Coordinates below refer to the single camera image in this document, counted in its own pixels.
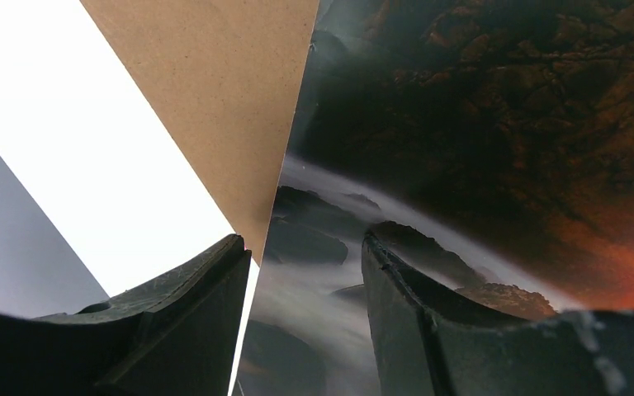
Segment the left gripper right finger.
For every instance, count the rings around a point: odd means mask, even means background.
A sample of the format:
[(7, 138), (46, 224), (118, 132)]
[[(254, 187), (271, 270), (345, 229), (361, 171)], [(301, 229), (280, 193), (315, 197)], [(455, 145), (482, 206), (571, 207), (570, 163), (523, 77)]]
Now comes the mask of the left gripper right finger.
[(362, 277), (384, 395), (634, 395), (634, 311), (517, 318), (428, 278), (374, 233)]

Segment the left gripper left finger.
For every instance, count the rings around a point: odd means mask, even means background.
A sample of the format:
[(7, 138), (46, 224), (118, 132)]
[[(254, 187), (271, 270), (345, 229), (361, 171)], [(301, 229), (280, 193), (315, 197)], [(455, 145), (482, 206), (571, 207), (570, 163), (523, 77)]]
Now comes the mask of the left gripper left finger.
[(0, 395), (225, 395), (251, 253), (237, 234), (74, 313), (0, 313)]

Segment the landscape photo print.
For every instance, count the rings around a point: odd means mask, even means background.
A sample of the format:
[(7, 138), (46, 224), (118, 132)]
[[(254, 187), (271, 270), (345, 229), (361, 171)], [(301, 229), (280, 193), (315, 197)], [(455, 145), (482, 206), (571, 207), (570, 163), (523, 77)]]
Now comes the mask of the landscape photo print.
[(384, 395), (367, 233), (530, 321), (634, 311), (634, 1), (323, 1), (238, 395)]

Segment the brown cardboard backing board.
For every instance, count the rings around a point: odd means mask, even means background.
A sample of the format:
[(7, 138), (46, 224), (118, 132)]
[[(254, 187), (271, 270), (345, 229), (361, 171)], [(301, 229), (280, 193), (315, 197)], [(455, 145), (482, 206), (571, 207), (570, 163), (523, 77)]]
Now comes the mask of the brown cardboard backing board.
[(86, 1), (233, 229), (260, 260), (316, 1)]

